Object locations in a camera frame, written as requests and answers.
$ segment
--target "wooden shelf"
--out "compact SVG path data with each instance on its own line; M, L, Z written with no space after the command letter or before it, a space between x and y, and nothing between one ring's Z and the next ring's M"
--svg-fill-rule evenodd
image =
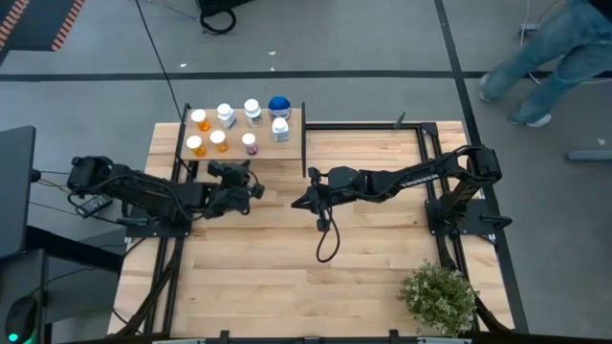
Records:
M268 109L261 109L264 123L258 128L249 126L244 109L235 109L237 122L231 129L224 129L217 117L216 109L206 109L210 129L202 132L197 124L191 120L190 110L187 115L185 137L183 139L183 149L181 159L184 161L210 161L210 160L301 160L302 159L302 135L304 135L302 110L293 109L291 116L287 120L289 124L289 140L285 142L275 142L272 133L272 119L268 115ZM222 130L226 133L226 141L229 150L219 153L214 144L210 142L210 133L215 130ZM242 143L242 136L252 133L259 145L259 153L254 156L247 154L245 145ZM191 149L187 148L186 140L191 136L199 136L207 149L205 157L196 157Z

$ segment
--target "sneaker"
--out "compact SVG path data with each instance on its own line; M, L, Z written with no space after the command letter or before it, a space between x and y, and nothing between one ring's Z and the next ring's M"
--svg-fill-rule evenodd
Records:
M553 117L551 116L551 114L546 114L543 118L540 118L532 123L522 123L522 122L508 118L508 123L513 124L513 125L523 125L524 124L524 125L527 125L528 127L539 128L539 127L543 127L544 125L548 124L548 122L550 122L552 118Z
M489 73L486 73L480 78L480 100L484 102L491 102L489 99L485 97L485 94L482 93L482 88L485 87L485 84L487 83L487 79L489 79Z

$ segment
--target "blue bottle cap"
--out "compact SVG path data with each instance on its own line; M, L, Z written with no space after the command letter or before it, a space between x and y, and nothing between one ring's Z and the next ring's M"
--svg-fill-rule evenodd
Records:
M291 108L291 103L285 97L273 97L268 104L270 110L285 110Z

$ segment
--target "white bottle cap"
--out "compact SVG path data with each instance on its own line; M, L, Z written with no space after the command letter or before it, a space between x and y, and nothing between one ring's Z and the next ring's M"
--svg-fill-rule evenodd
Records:
M207 112L202 109L193 110L193 112L191 113L191 120L193 120L194 122L203 122L206 118Z
M187 148L189 149L198 149L202 145L202 138L198 136L192 136L187 139Z
M272 122L272 128L277 131L283 131L287 129L289 125L287 125L287 120L284 118L277 118Z
M255 99L245 101L245 111L253 113L259 110L259 102Z
M219 144L226 139L226 133L221 130L215 130L210 134L210 140L212 143Z
M229 104L221 104L217 107L217 112L221 117L227 117L231 115L231 106Z
M246 144L246 145L252 145L255 143L255 135L251 134L251 133L247 133L245 135L242 136L242 143Z

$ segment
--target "computer mouse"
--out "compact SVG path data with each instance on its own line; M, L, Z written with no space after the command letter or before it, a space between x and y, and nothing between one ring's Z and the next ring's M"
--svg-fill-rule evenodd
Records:
M10 344L23 344L32 337L37 308L38 302L31 295L24 296L12 304L5 324L6 338Z

